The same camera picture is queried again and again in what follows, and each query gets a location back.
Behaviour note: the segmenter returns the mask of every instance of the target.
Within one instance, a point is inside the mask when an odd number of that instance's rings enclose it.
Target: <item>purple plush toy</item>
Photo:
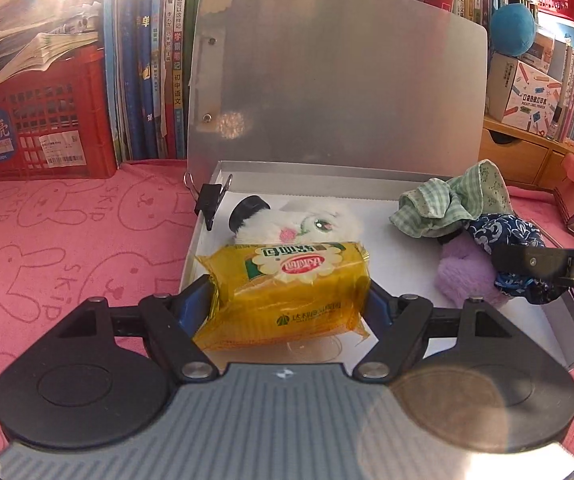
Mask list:
[[[509,297],[494,285],[496,274],[489,254],[463,232],[443,245],[435,285],[458,308],[472,296],[482,296],[487,303],[498,307]]]

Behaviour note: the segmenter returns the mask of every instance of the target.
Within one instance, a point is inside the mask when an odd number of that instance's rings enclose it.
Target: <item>pink plush nose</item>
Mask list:
[[[294,241],[294,238],[296,237],[298,233],[296,232],[295,229],[283,229],[282,231],[280,231],[280,241],[283,244],[286,244],[287,242],[292,242]]]

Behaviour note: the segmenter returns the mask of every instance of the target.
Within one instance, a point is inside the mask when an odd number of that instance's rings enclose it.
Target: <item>rivet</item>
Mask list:
[[[212,371],[211,365],[202,361],[192,361],[182,367],[182,374],[189,379],[206,379]]]
[[[368,362],[358,367],[358,373],[365,379],[383,379],[389,375],[389,367],[384,363]]]

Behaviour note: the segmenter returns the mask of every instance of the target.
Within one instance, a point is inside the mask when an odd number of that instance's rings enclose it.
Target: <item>green checkered cloth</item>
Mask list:
[[[437,238],[457,231],[463,220],[476,220],[484,213],[513,214],[500,170],[490,160],[481,160],[462,176],[446,182],[430,178],[403,193],[390,220],[413,238]]]

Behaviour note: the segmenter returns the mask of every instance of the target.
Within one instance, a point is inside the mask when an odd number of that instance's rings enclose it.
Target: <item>white plush toy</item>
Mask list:
[[[305,244],[314,242],[357,242],[362,234],[361,222],[345,204],[321,198],[295,198],[274,210],[260,201],[240,226],[230,226],[237,244]]]

